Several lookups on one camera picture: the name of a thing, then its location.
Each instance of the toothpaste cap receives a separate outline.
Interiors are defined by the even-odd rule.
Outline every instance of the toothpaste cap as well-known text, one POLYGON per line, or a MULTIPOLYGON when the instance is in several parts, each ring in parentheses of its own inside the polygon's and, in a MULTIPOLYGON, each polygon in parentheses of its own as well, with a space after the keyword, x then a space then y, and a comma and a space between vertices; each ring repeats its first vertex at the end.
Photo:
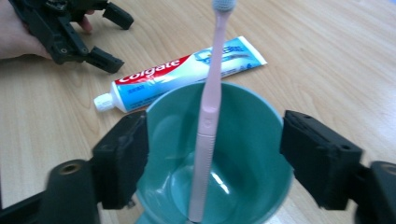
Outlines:
POLYGON ((105 93, 96 97, 93 102, 95 103, 96 109, 99 112, 107 111, 109 109, 114 108, 113 105, 113 96, 110 93, 105 93))

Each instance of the toothbrush head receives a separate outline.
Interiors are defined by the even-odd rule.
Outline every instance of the toothbrush head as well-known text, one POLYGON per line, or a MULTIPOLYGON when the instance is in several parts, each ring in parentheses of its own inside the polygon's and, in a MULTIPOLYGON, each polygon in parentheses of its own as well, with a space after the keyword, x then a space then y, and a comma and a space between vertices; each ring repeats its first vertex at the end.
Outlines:
POLYGON ((212 7, 219 12, 232 11, 236 5, 236 0, 213 0, 212 7))

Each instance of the pink toothbrush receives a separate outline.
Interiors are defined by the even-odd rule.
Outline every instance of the pink toothbrush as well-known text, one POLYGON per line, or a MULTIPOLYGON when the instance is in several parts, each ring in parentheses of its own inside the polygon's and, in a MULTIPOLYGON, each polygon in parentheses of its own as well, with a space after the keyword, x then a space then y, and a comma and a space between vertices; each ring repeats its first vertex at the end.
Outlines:
POLYGON ((201 222, 204 216, 205 198, 212 163, 213 149, 219 123, 221 104, 221 59, 227 20, 236 0, 213 0, 216 29, 213 41, 209 73, 204 86, 198 119, 195 145, 194 171, 189 206, 189 221, 201 222))

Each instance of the table surface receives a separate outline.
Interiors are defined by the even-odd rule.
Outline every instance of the table surface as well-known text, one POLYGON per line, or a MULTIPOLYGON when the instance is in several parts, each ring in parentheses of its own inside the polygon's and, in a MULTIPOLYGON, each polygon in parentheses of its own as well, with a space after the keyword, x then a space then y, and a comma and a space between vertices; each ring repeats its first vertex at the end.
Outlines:
MULTIPOLYGON (((87 63, 58 65, 37 56, 0 61, 0 164, 3 206, 45 188, 49 170, 91 149, 125 114, 98 113, 92 102, 110 82, 212 45, 210 1, 121 1, 134 17, 128 31, 89 16, 85 44, 125 61, 109 75, 87 63)), ((279 113, 295 110, 320 120, 363 148, 362 163, 396 162, 396 5, 372 1, 239 1, 227 39, 244 36, 267 65, 225 81, 247 87, 279 113)), ((346 211, 318 209, 293 181, 268 223, 352 223, 346 211)), ((138 205, 102 211, 102 223, 134 223, 138 205)))

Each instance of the teal cup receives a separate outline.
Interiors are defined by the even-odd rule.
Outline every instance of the teal cup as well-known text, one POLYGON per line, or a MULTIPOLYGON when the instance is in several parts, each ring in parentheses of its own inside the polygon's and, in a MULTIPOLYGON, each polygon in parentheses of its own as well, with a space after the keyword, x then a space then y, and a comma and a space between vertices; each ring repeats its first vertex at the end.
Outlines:
MULTIPOLYGON (((219 127, 202 223, 263 223, 292 180, 279 153, 282 118, 259 95, 221 84, 219 127)), ((194 147, 203 82, 169 91, 148 109, 148 164, 137 197, 137 223, 188 221, 194 147)))

